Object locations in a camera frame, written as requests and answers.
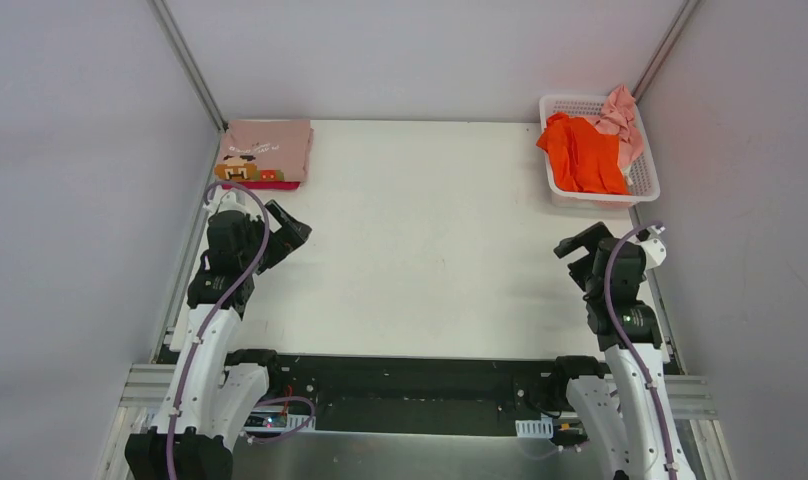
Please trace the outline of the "orange t shirt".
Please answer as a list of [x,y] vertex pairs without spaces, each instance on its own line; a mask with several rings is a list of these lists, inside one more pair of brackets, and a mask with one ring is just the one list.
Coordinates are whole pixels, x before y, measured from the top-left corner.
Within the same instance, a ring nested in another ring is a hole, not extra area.
[[558,112],[546,119],[536,145],[548,156],[556,187],[564,192],[628,195],[618,166],[619,142],[587,119]]

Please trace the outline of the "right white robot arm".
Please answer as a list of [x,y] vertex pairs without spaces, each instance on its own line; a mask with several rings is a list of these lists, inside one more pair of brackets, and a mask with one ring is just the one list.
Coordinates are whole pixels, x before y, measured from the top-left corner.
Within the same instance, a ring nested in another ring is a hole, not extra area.
[[605,359],[561,356],[545,381],[540,409],[575,412],[606,479],[693,479],[667,393],[653,308],[638,297],[648,270],[667,251],[660,222],[614,236],[598,222],[561,240],[559,258],[583,293],[587,323]]

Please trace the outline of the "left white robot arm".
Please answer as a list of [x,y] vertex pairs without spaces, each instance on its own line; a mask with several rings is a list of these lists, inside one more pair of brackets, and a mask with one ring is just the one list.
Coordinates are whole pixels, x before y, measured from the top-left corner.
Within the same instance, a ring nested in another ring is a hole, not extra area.
[[186,334],[150,427],[129,436],[135,479],[229,479],[233,449],[258,404],[277,402],[285,378],[276,355],[232,359],[231,345],[255,276],[300,248],[312,229],[276,201],[253,214],[232,196],[208,206],[206,248],[187,290]]

